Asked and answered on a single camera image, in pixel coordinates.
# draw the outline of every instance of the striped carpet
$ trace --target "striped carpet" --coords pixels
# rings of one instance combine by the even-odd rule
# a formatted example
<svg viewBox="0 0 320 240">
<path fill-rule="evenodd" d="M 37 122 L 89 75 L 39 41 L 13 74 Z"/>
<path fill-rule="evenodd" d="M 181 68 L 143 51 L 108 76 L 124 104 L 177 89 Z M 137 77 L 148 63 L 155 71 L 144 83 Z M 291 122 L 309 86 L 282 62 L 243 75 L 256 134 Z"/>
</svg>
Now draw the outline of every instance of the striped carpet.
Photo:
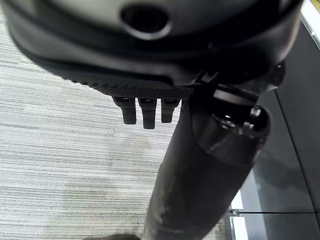
<svg viewBox="0 0 320 240">
<path fill-rule="evenodd" d="M 0 10 L 0 239 L 143 237 L 156 175 L 178 121 L 124 125 L 112 98 L 39 68 Z M 220 222 L 207 236 L 226 238 Z"/>
</svg>

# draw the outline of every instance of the black pole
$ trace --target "black pole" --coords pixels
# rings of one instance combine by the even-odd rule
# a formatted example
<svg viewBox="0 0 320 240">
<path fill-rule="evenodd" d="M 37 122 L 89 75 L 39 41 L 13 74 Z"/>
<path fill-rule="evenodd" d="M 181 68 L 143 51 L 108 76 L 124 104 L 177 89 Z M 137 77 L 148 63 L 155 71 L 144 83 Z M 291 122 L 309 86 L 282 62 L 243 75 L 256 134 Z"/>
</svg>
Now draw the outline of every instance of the black pole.
<svg viewBox="0 0 320 240">
<path fill-rule="evenodd" d="M 269 134 L 267 112 L 251 113 L 235 125 L 195 98 L 184 102 L 150 199 L 146 240 L 200 240 L 215 226 Z"/>
</svg>

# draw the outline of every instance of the black tube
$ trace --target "black tube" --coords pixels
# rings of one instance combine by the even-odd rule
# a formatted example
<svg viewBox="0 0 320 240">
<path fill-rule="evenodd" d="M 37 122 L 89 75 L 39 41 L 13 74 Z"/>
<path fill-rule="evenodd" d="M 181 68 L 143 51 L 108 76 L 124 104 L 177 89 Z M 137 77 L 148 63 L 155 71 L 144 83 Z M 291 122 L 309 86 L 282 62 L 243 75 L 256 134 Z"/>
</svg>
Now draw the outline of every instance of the black tube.
<svg viewBox="0 0 320 240">
<path fill-rule="evenodd" d="M 228 209 L 270 130 L 267 112 L 241 125 L 184 102 L 145 221 L 146 240 L 200 240 Z"/>
</svg>

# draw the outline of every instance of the round hole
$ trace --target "round hole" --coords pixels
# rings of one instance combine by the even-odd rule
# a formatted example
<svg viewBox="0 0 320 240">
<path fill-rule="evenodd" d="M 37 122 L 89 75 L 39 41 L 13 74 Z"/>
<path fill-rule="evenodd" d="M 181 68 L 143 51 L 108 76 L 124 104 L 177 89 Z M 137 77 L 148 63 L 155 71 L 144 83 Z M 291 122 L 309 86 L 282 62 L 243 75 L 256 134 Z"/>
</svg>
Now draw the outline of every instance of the round hole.
<svg viewBox="0 0 320 240">
<path fill-rule="evenodd" d="M 127 30 L 135 37 L 155 39 L 166 35 L 169 17 L 160 8 L 149 5 L 128 6 L 121 12 Z"/>
</svg>

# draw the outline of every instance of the floor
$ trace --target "floor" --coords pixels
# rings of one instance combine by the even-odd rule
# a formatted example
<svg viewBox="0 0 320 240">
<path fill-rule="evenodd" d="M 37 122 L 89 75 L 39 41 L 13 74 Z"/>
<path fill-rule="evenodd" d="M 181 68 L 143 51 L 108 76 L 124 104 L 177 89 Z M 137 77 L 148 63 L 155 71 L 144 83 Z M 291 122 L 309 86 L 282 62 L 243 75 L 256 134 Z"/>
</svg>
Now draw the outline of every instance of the floor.
<svg viewBox="0 0 320 240">
<path fill-rule="evenodd" d="M 157 111 L 155 130 L 144 130 L 138 109 L 137 125 L 124 125 L 110 96 L 24 57 L 0 10 L 0 238 L 142 238 L 178 116 L 161 124 Z M 224 227 L 207 239 L 224 240 Z"/>
</svg>

